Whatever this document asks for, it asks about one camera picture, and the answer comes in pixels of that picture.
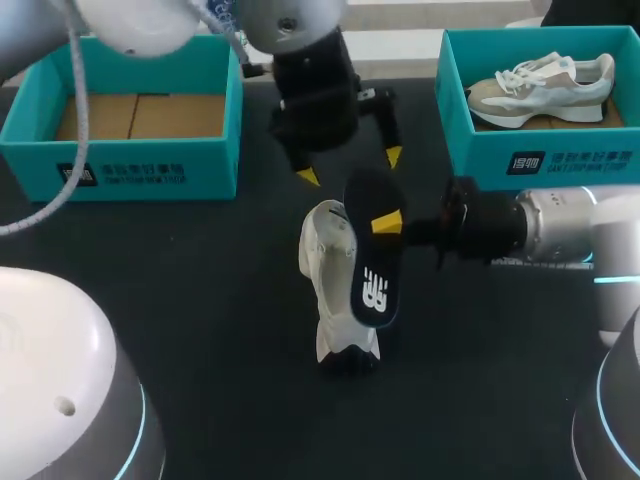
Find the box label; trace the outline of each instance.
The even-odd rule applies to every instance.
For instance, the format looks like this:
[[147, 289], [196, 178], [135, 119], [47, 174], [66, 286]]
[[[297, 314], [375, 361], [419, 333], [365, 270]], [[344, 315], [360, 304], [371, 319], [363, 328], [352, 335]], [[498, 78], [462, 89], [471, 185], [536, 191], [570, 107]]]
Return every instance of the box label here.
[[181, 163], [106, 164], [100, 167], [107, 185], [183, 185], [187, 183]]
[[[67, 183], [69, 177], [71, 177], [71, 172], [73, 171], [73, 163], [59, 163], [58, 171], [60, 172], [60, 176], [62, 177], [62, 181]], [[88, 163], [84, 166], [84, 172], [80, 181], [78, 182], [78, 187], [97, 187], [98, 179], [93, 173], [93, 169], [91, 165]]]
[[622, 172], [631, 163], [633, 152], [560, 152], [551, 156], [547, 173]]
[[507, 175], [536, 175], [542, 167], [545, 152], [516, 152], [511, 157]]

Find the black table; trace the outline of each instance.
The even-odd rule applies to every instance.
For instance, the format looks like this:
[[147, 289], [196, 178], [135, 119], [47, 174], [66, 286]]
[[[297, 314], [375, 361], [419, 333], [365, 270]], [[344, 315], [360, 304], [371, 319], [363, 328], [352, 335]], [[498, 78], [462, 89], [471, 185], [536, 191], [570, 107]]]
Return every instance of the black table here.
[[[412, 215], [450, 174], [431, 80], [390, 82]], [[11, 92], [3, 92], [4, 103]], [[70, 205], [0, 240], [0, 264], [74, 282], [105, 310], [162, 419], [166, 480], [574, 479], [574, 404], [602, 358], [588, 273], [406, 256], [383, 367], [328, 379], [316, 298], [297, 269], [306, 213], [340, 198], [354, 162], [384, 165], [373, 123], [292, 175], [265, 133], [271, 85], [250, 85], [232, 203]], [[0, 172], [0, 220], [33, 210]]]

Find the cardboard bottom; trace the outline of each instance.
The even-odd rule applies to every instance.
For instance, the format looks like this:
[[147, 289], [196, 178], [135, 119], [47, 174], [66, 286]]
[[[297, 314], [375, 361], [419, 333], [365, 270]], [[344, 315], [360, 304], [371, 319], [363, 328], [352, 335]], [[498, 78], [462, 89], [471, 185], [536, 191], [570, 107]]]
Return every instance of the cardboard bottom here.
[[[225, 95], [89, 95], [90, 140], [221, 137]], [[70, 96], [55, 139], [77, 141]]]
[[[504, 130], [499, 127], [492, 128], [490, 125], [479, 123], [473, 120], [473, 126], [476, 132], [491, 132], [495, 130]], [[559, 118], [550, 117], [548, 115], [540, 115], [533, 117], [527, 121], [518, 130], [563, 130], [563, 129], [589, 129], [589, 128], [624, 128], [625, 124], [620, 117], [618, 107], [612, 98], [607, 100], [607, 115], [602, 122], [597, 123], [580, 123], [566, 122]]]

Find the beige sneaker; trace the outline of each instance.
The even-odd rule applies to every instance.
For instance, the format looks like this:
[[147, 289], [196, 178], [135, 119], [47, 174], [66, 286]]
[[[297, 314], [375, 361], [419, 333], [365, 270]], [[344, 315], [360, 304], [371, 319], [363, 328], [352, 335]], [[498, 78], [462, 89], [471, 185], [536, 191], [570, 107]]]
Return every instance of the beige sneaker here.
[[520, 128], [536, 115], [569, 122], [601, 122], [613, 90], [615, 61], [609, 54], [576, 62], [552, 53], [496, 72], [466, 91], [475, 120], [501, 128]]

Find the cardboard box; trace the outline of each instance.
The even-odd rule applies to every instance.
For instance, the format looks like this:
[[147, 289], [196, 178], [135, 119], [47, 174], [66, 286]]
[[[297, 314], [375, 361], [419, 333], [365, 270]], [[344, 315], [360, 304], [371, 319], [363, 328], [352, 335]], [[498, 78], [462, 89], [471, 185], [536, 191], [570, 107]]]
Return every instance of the cardboard box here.
[[[536, 118], [519, 130], [476, 127], [464, 87], [557, 51], [575, 60], [616, 59], [616, 88], [601, 124]], [[631, 27], [450, 30], [436, 97], [456, 175], [483, 190], [517, 191], [640, 183], [640, 39]]]
[[[242, 80], [226, 40], [195, 37], [157, 59], [82, 39], [90, 146], [72, 201], [214, 200], [236, 194]], [[69, 48], [27, 73], [0, 150], [27, 197], [50, 201], [69, 175], [77, 120]]]

